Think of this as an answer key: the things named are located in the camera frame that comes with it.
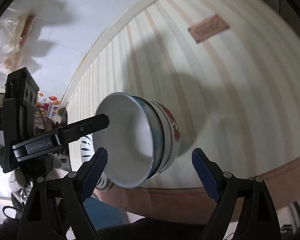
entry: plastic bag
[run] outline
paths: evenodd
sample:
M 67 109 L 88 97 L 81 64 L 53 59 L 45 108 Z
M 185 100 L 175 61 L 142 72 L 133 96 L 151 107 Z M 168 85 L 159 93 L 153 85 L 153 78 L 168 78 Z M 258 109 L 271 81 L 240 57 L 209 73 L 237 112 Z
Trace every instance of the plastic bag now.
M 8 8 L 0 18 L 0 88 L 4 88 L 9 73 L 17 70 L 23 59 L 20 38 L 28 14 Z

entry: rectangular patch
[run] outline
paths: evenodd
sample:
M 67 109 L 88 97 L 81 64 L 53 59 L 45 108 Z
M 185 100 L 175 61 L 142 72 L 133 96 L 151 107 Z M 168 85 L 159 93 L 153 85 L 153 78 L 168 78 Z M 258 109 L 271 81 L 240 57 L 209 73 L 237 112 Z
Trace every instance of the rectangular patch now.
M 188 31 L 191 33 L 194 40 L 197 43 L 200 43 L 228 28 L 229 26 L 226 22 L 216 14 L 190 27 Z

